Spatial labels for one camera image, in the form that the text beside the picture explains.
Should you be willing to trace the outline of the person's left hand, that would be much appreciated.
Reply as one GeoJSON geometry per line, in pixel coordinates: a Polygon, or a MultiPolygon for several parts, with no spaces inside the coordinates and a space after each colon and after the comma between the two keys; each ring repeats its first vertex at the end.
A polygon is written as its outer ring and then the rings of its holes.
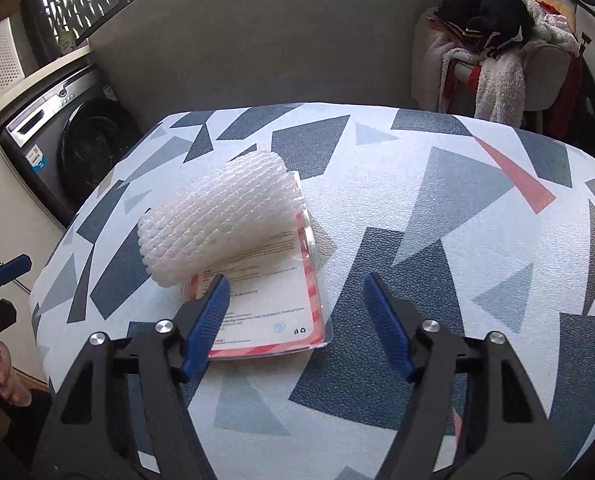
{"type": "Polygon", "coordinates": [[[0,396],[11,405],[26,408],[32,403],[32,394],[22,384],[12,365],[8,347],[0,341],[0,396]]]}

